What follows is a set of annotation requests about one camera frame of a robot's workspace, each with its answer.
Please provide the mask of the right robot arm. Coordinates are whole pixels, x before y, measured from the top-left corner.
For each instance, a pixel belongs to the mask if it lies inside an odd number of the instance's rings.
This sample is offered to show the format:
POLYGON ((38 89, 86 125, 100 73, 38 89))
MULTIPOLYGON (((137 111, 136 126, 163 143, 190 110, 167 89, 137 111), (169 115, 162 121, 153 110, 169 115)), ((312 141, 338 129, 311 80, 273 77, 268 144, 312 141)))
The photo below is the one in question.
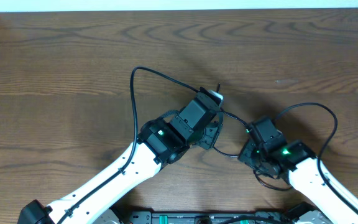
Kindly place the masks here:
POLYGON ((358 223, 358 198, 305 143, 287 142, 268 117, 246 125, 246 133, 249 139, 237 159, 256 175, 283 179, 312 201, 331 223, 358 223))

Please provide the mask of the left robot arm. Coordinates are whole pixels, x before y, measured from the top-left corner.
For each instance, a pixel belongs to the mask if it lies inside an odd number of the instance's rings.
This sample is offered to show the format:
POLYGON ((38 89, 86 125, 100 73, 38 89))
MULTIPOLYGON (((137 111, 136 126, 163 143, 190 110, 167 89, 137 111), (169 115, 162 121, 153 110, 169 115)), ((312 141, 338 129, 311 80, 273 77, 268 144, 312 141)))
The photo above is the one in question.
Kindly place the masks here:
POLYGON ((94 223, 128 191, 178 161, 192 145, 211 149, 223 126, 223 96, 200 90, 182 110, 143 125, 112 164, 71 194, 43 206, 38 200, 20 212, 19 223, 94 223))

